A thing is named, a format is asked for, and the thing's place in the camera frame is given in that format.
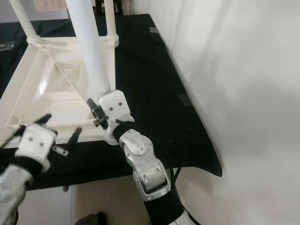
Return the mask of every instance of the black cloth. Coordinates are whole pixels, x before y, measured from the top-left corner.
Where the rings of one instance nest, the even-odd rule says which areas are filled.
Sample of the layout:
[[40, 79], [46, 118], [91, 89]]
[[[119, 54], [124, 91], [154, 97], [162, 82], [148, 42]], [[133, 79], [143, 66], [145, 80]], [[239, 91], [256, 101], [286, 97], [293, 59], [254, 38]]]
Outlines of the black cloth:
[[[96, 17], [100, 35], [106, 35], [103, 16]], [[32, 22], [42, 37], [75, 36], [70, 20]], [[120, 45], [115, 49], [116, 86], [124, 92], [136, 126], [158, 138], [172, 138], [187, 145], [184, 166], [202, 168], [222, 176], [213, 145], [194, 109], [149, 15], [116, 17]], [[0, 42], [15, 41], [13, 50], [0, 52], [0, 94], [2, 96], [26, 47], [18, 22], [0, 24]], [[183, 147], [164, 142], [173, 166], [183, 158]], [[156, 147], [156, 156], [166, 165]], [[14, 153], [0, 151], [0, 164]], [[78, 143], [68, 157], [53, 155], [51, 168], [36, 178], [33, 189], [79, 184], [132, 174], [119, 146], [103, 141]]]

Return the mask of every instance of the white cylindrical leg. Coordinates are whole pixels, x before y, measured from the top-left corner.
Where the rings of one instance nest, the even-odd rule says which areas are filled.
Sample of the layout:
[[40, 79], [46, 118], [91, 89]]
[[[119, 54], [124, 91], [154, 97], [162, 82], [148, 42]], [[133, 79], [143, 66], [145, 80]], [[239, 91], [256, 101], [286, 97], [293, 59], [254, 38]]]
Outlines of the white cylindrical leg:
[[27, 42], [42, 43], [42, 39], [36, 34], [20, 0], [9, 0], [12, 5], [16, 16], [27, 36]]
[[116, 32], [116, 22], [114, 19], [113, 0], [104, 0], [105, 18], [107, 26], [107, 39], [115, 40], [118, 38]]
[[87, 97], [98, 102], [111, 89], [91, 1], [66, 0], [66, 3], [89, 76]]

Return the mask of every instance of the white plastic base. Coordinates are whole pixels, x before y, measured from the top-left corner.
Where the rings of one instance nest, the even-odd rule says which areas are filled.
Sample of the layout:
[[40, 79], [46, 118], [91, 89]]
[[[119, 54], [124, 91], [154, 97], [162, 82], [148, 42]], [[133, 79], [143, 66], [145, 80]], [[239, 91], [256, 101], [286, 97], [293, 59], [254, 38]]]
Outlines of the white plastic base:
[[[99, 37], [112, 90], [115, 90], [114, 48], [118, 40]], [[86, 104], [87, 72], [75, 37], [42, 38], [42, 44], [28, 45], [0, 100], [0, 143], [18, 124], [29, 124], [45, 113], [47, 125], [58, 131], [56, 143], [66, 143], [77, 126], [83, 131], [79, 142], [105, 140], [101, 127], [94, 127]], [[14, 139], [6, 148], [18, 146]]]

